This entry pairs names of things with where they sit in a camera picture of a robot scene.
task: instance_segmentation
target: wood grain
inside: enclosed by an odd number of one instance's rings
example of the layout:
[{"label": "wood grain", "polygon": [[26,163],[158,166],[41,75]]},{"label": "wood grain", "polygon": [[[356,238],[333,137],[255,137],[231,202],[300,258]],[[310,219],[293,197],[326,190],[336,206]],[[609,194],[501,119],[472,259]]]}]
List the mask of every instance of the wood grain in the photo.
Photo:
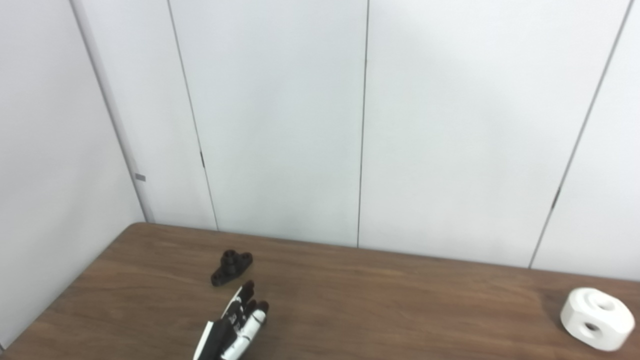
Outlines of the wood grain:
[{"label": "wood grain", "polygon": [[[213,288],[226,249],[255,260]],[[0,358],[191,359],[248,279],[271,308],[245,359],[640,358],[638,331],[605,353],[558,319],[579,286],[640,314],[637,282],[151,224],[126,229]]]}]

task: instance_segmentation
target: brown tabletop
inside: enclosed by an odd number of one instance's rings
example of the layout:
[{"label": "brown tabletop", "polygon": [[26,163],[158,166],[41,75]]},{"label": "brown tabletop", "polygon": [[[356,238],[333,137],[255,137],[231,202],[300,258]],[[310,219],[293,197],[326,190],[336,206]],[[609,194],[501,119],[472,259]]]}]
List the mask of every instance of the brown tabletop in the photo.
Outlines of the brown tabletop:
[{"label": "brown tabletop", "polygon": [[[254,263],[214,288],[226,249]],[[248,279],[271,307],[244,359],[640,359],[637,329],[607,353],[559,323],[579,286],[640,314],[638,282],[151,224],[126,229],[0,358],[191,359]]]}]

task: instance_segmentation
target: white wall panel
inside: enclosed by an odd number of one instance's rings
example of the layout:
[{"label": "white wall panel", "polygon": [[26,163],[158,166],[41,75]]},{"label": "white wall panel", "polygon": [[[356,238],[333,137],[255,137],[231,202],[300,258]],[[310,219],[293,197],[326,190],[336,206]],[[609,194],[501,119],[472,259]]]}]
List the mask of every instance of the white wall panel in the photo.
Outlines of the white wall panel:
[{"label": "white wall panel", "polygon": [[371,0],[360,246],[527,266],[626,5]]},{"label": "white wall panel", "polygon": [[640,281],[640,8],[634,4],[533,267]]},{"label": "white wall panel", "polygon": [[143,216],[68,2],[0,2],[0,119],[7,346]]},{"label": "white wall panel", "polygon": [[167,2],[74,4],[149,221],[216,229]]},{"label": "white wall panel", "polygon": [[355,245],[367,1],[171,5],[220,229]]}]

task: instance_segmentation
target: white cylindrical block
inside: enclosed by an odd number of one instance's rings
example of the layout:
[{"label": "white cylindrical block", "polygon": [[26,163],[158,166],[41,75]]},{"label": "white cylindrical block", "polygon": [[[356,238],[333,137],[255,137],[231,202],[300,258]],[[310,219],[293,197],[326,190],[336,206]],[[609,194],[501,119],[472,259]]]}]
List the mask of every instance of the white cylindrical block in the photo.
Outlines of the white cylindrical block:
[{"label": "white cylindrical block", "polygon": [[636,326],[622,301],[594,288],[571,291],[560,319],[574,338],[604,351],[619,349]]}]

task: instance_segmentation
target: white plastic part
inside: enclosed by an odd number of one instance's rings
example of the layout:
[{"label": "white plastic part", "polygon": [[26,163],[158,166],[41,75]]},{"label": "white plastic part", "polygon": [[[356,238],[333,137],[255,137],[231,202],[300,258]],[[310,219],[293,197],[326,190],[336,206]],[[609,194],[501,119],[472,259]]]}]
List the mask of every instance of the white plastic part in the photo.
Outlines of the white plastic part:
[{"label": "white plastic part", "polygon": [[636,326],[622,301],[594,288],[571,291],[560,319],[574,338],[603,351],[619,349]]},{"label": "white plastic part", "polygon": [[262,310],[254,311],[247,319],[244,326],[237,332],[237,339],[228,349],[220,356],[222,360],[237,360],[242,356],[246,348],[249,347],[251,341],[260,330],[264,322],[265,314]]},{"label": "white plastic part", "polygon": [[209,333],[213,328],[213,322],[207,322],[207,325],[204,327],[204,331],[202,332],[202,336],[200,337],[200,342],[198,342],[198,346],[196,347],[196,352],[193,354],[193,360],[198,360],[200,357],[200,353],[204,348],[204,344],[207,342],[207,338],[209,337]]}]

